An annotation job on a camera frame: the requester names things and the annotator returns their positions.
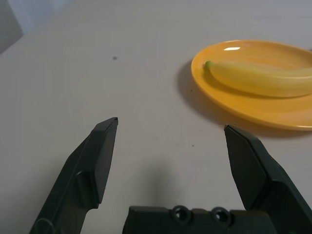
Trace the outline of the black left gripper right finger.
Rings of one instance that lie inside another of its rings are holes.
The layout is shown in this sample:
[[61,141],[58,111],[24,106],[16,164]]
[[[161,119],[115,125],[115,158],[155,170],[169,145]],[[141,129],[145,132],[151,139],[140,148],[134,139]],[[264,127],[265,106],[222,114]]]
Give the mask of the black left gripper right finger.
[[230,167],[247,211],[266,213],[279,234],[310,234],[312,210],[262,142],[234,126],[224,127]]

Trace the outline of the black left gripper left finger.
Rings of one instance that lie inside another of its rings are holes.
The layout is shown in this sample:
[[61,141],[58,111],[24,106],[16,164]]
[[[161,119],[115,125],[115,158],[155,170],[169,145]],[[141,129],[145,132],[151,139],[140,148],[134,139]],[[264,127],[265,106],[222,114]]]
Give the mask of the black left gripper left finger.
[[87,213],[102,203],[118,118],[98,123],[70,154],[32,228],[32,234],[79,234]]

